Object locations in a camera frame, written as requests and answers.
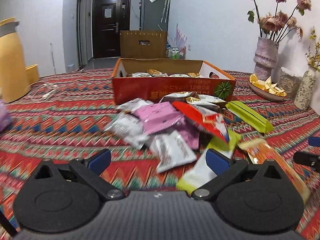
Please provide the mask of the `green white snack packet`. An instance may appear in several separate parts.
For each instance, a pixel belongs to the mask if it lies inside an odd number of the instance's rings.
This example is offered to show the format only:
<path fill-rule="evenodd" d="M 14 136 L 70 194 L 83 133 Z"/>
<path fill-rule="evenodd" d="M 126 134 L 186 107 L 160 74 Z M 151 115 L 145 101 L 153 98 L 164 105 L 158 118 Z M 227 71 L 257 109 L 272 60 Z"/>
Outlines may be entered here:
<path fill-rule="evenodd" d="M 241 139 L 241 135 L 231 129 L 228 130 L 228 135 L 229 142 L 227 143 L 217 137 L 212 137 L 194 167 L 179 179 L 176 189 L 191 194 L 228 168 L 227 161 L 224 159 L 232 158 L 234 150 Z"/>

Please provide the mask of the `red snack packet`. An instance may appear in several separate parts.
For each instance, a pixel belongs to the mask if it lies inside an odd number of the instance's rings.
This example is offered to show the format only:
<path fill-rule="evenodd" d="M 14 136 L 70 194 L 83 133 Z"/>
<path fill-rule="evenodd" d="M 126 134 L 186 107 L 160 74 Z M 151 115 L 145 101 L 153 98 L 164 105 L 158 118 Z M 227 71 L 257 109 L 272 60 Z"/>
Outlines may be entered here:
<path fill-rule="evenodd" d="M 174 101 L 172 105 L 200 131 L 211 134 L 225 143 L 229 142 L 226 123 L 221 113 L 181 101 Z"/>

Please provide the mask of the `white silver snack packet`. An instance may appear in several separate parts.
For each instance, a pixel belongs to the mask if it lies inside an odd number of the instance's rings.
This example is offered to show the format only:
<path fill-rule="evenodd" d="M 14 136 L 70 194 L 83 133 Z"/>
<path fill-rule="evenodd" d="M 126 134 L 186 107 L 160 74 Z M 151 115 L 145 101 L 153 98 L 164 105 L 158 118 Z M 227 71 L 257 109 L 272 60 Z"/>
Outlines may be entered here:
<path fill-rule="evenodd" d="M 159 158 L 157 173 L 163 173 L 196 160 L 196 154 L 177 131 L 154 135 L 149 150 Z"/>

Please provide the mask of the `green long snack box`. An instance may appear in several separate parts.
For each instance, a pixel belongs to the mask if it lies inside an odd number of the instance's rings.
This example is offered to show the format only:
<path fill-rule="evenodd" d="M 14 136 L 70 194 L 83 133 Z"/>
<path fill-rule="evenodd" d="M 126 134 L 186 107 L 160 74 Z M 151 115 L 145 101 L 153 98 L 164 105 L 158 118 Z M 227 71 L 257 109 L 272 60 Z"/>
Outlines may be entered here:
<path fill-rule="evenodd" d="M 266 134 L 273 131 L 272 124 L 266 118 L 240 101 L 230 101 L 226 104 L 226 108 L 259 133 Z"/>

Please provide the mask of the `pink snack packet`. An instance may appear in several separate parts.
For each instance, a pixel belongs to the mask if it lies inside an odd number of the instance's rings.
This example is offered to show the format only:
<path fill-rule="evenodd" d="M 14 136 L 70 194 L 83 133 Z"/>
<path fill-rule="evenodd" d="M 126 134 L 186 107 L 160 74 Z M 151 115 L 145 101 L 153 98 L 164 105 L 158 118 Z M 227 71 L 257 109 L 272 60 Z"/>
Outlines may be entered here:
<path fill-rule="evenodd" d="M 132 114 L 142 122 L 146 134 L 161 132 L 174 126 L 183 118 L 183 114 L 170 102 L 142 106 Z"/>

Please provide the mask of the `speckled white bottle vase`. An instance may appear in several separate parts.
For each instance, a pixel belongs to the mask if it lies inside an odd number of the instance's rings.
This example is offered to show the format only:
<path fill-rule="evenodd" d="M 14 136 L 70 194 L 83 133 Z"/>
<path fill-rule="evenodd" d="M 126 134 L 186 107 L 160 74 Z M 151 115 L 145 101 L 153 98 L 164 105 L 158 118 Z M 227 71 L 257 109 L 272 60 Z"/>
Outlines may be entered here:
<path fill-rule="evenodd" d="M 308 108 L 316 84 L 316 79 L 315 70 L 308 69 L 305 71 L 294 100 L 294 105 L 299 109 L 306 110 Z"/>

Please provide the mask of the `patterned red tablecloth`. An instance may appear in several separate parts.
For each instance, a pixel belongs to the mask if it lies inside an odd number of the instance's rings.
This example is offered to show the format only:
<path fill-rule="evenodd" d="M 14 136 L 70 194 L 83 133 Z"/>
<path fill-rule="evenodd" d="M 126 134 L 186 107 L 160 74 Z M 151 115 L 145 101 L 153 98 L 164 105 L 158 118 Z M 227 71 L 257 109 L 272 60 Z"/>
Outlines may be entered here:
<path fill-rule="evenodd" d="M 101 177 L 115 187 L 133 193 L 129 199 L 108 203 L 92 223 L 73 232 L 47 235 L 29 230 L 11 238 L 1 227 L 1 239 L 319 239 L 319 173 L 292 162 L 296 151 L 319 155 L 308 143 L 319 137 L 319 116 L 311 109 L 299 110 L 292 100 L 270 102 L 249 88 L 249 74 L 228 71 L 236 79 L 232 100 L 238 100 L 267 118 L 274 129 L 261 135 L 229 111 L 227 127 L 242 141 L 263 138 L 295 169 L 311 192 L 297 233 L 259 236 L 241 232 L 185 193 L 174 191 L 176 183 L 194 164 L 157 174 L 158 159 L 149 150 L 136 150 L 116 135 L 103 132 L 118 114 L 113 101 L 112 70 L 60 74 L 42 78 L 28 95 L 6 107 L 13 124 L 1 133 L 1 211 L 18 229 L 12 205 L 35 167 L 45 158 L 65 164 L 76 157 L 88 158 L 108 148 L 109 168 Z M 57 85 L 48 101 L 41 85 Z"/>

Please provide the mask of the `glass jar of seeds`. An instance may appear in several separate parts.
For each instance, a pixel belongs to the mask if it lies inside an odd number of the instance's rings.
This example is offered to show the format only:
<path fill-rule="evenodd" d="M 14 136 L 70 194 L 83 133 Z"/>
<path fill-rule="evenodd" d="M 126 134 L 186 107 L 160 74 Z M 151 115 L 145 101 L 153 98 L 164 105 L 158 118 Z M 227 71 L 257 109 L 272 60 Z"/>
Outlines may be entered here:
<path fill-rule="evenodd" d="M 293 71 L 281 67 L 279 86 L 285 90 L 289 99 L 294 99 L 300 87 L 302 77 Z"/>

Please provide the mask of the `plate of orange peels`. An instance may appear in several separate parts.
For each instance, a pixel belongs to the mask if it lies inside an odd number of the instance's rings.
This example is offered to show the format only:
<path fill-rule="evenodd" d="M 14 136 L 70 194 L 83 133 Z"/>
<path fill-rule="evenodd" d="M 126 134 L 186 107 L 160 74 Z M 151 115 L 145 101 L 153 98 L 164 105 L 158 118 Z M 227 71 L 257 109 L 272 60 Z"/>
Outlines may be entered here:
<path fill-rule="evenodd" d="M 271 77 L 263 81 L 259 80 L 255 74 L 251 74 L 249 86 L 257 95 L 270 101 L 283 101 L 287 96 L 285 90 L 278 87 L 277 83 L 271 82 Z"/>

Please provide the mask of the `purple tissue pack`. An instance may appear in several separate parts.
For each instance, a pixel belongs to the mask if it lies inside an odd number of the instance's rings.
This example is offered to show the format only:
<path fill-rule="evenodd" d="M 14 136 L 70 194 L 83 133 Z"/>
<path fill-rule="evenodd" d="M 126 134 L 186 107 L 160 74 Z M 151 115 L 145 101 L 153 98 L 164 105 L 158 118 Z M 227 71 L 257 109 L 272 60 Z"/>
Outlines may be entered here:
<path fill-rule="evenodd" d="M 12 118 L 3 101 L 0 101 L 0 132 L 3 132 L 11 124 Z"/>

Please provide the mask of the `pink textured vase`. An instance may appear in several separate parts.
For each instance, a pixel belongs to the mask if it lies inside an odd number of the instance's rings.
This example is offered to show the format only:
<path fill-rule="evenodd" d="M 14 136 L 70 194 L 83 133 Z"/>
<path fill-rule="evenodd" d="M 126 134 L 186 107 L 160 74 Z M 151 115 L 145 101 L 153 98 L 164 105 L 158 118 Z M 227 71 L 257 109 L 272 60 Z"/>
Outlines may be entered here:
<path fill-rule="evenodd" d="M 258 37 L 257 48 L 253 61 L 254 74 L 259 80 L 266 81 L 276 67 L 278 61 L 279 44 L 268 38 Z"/>

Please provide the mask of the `red cardboard snack box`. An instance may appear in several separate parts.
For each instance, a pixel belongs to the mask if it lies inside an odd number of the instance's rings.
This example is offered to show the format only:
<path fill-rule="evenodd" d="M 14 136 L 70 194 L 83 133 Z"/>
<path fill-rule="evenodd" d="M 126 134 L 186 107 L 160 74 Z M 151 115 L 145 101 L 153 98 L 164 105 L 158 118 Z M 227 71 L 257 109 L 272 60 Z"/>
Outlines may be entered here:
<path fill-rule="evenodd" d="M 236 79 L 207 61 L 120 58 L 112 74 L 114 101 L 159 102 L 174 92 L 197 92 L 230 101 Z"/>

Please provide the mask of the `yellow cup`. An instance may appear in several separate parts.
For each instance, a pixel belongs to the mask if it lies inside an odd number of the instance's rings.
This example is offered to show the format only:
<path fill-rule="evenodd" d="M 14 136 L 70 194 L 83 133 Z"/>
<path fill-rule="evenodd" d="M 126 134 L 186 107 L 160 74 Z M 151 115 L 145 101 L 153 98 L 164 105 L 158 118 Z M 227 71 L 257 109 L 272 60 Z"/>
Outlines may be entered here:
<path fill-rule="evenodd" d="M 34 83 L 37 83 L 40 79 L 39 76 L 39 71 L 38 71 L 38 65 L 37 64 L 33 64 L 30 66 L 27 66 L 25 68 L 26 73 L 27 73 L 27 78 L 28 78 L 28 82 L 29 85 L 32 85 Z"/>

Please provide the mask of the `dark entrance door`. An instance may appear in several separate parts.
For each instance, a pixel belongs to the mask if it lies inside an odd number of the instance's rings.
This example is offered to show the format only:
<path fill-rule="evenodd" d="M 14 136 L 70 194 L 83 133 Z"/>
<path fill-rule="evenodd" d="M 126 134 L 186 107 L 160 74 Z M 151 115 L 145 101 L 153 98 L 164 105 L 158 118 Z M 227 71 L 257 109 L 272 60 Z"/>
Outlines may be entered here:
<path fill-rule="evenodd" d="M 95 59 L 120 56 L 120 32 L 130 29 L 131 0 L 93 0 L 92 46 Z"/>

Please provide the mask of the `grey refrigerator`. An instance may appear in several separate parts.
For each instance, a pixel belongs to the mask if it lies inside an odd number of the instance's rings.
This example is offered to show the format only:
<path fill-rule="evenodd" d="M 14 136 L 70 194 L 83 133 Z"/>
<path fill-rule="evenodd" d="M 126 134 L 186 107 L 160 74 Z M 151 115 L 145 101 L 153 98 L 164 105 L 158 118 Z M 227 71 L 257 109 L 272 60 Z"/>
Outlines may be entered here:
<path fill-rule="evenodd" d="M 170 0 L 140 1 L 140 30 L 167 32 Z"/>

